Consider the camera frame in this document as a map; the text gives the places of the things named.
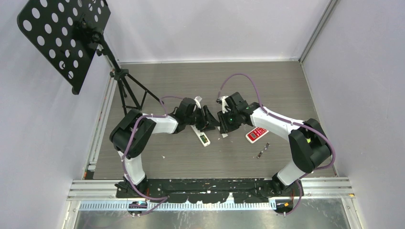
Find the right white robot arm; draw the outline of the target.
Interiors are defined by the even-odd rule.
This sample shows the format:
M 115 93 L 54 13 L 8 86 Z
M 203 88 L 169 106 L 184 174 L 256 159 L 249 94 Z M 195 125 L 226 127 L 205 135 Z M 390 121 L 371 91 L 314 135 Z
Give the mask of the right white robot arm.
M 289 143 L 292 159 L 272 177 L 273 191 L 279 196 L 286 195 L 296 180 L 313 172 L 333 156 L 331 143 L 315 119 L 302 121 L 288 118 L 260 103 L 249 104 L 238 92 L 216 101 L 222 106 L 217 113 L 222 134 L 232 132 L 241 125 L 250 125 L 263 128 Z

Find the long white remote control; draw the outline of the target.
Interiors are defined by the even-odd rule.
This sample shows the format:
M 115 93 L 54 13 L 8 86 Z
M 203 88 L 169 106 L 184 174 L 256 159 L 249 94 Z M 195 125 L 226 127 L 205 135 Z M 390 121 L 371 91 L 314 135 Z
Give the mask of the long white remote control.
M 208 145 L 210 145 L 210 140 L 208 139 L 207 135 L 204 132 L 199 131 L 196 126 L 191 125 L 192 130 L 194 131 L 194 133 L 197 135 L 198 139 L 200 140 L 201 144 L 204 147 L 207 147 Z

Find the green battery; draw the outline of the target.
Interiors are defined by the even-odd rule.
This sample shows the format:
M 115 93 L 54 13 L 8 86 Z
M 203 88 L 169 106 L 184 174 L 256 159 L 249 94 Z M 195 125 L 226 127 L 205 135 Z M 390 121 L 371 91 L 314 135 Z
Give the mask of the green battery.
M 205 144 L 208 142 L 207 138 L 205 135 L 200 135 L 200 138 L 202 139 L 202 142 Z

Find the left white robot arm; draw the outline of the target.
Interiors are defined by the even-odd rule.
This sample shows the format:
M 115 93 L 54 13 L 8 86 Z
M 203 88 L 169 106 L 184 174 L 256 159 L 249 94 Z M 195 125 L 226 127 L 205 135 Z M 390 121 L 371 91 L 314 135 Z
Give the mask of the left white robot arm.
M 134 197 L 146 193 L 146 173 L 141 154 L 153 134 L 177 134 L 187 126 L 194 128 L 203 143 L 208 140 L 206 131 L 215 130 L 220 123 L 207 106 L 198 99 L 183 98 L 179 106 L 164 115 L 145 114 L 137 109 L 130 110 L 110 134 L 110 142 L 117 150 L 123 163 L 124 181 Z

